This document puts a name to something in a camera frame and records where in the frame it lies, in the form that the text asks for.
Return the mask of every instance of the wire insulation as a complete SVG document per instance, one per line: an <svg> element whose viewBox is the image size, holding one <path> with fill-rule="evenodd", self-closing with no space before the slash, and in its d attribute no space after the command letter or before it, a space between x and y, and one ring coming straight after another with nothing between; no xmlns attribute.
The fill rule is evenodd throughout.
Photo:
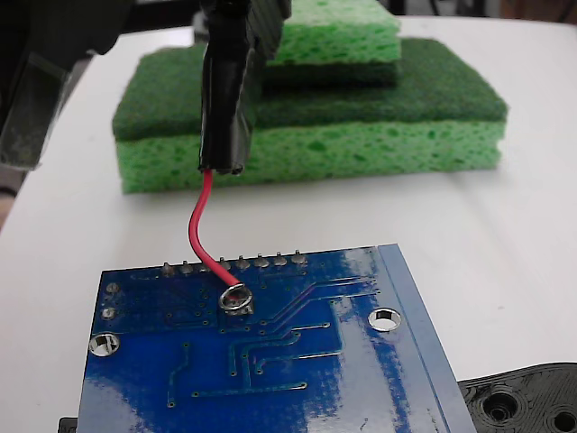
<svg viewBox="0 0 577 433"><path fill-rule="evenodd" d="M210 197L210 191L213 187L212 170L204 171L203 177L204 179L202 192L200 193L197 205L195 206L195 210L190 217L190 223L188 224L188 240L190 241L190 246L192 246L193 251L201 260L201 262L208 266L208 269L214 272L218 278L226 283L226 285L229 287L234 286L236 284L240 284L241 282L238 281L220 264L218 264L218 262L205 251L205 249L200 244L200 239L198 238L198 224L200 223L200 217L205 210L206 203Z"/></svg>

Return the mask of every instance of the white surface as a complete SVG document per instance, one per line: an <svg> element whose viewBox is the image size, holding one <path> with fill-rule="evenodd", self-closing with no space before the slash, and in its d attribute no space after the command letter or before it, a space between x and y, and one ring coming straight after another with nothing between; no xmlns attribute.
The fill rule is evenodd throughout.
<svg viewBox="0 0 577 433"><path fill-rule="evenodd" d="M577 362L577 29L403 27L445 42L510 104L499 169L221 189L205 247L234 257L399 243L458 380ZM55 431L78 413L102 270L194 257L196 195L124 197L111 132L138 58L188 36L127 36L93 62L0 235L2 431Z"/></svg>

